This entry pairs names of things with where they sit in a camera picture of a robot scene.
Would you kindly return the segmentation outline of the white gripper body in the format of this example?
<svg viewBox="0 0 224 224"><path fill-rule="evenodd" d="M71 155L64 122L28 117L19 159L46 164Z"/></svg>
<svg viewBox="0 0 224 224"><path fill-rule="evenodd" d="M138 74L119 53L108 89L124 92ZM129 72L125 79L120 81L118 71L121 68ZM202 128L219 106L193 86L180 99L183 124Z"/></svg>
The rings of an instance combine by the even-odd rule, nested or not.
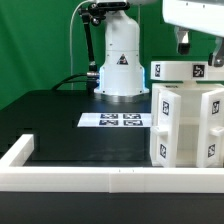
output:
<svg viewBox="0 0 224 224"><path fill-rule="evenodd" d="M224 0L163 0L162 13L166 23L224 37Z"/></svg>

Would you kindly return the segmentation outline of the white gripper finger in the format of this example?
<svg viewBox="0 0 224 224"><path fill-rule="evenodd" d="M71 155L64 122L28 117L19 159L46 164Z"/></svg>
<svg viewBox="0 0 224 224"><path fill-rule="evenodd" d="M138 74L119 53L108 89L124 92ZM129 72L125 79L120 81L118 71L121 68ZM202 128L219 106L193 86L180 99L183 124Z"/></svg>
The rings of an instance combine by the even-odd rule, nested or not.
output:
<svg viewBox="0 0 224 224"><path fill-rule="evenodd" d="M187 55L190 50L189 30L184 27L175 27L175 37L177 52L181 55Z"/></svg>
<svg viewBox="0 0 224 224"><path fill-rule="evenodd" d="M208 65L217 68L224 66L224 38L216 38L216 48L209 55Z"/></svg>

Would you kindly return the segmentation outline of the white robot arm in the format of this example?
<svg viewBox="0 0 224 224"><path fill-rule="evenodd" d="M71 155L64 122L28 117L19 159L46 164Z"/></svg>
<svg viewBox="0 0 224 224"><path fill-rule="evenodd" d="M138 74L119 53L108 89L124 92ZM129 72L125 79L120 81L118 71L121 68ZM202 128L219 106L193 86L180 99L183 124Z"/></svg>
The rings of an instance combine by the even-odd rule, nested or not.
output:
<svg viewBox="0 0 224 224"><path fill-rule="evenodd" d="M139 62L140 28L126 15L132 5L151 4L156 0L92 0L95 9L106 16L105 62L100 67L98 96L113 100L130 99L148 92L144 68ZM162 0L166 23L175 26L177 49L185 53L191 30L211 34L219 39L208 64L224 66L224 0Z"/></svg>

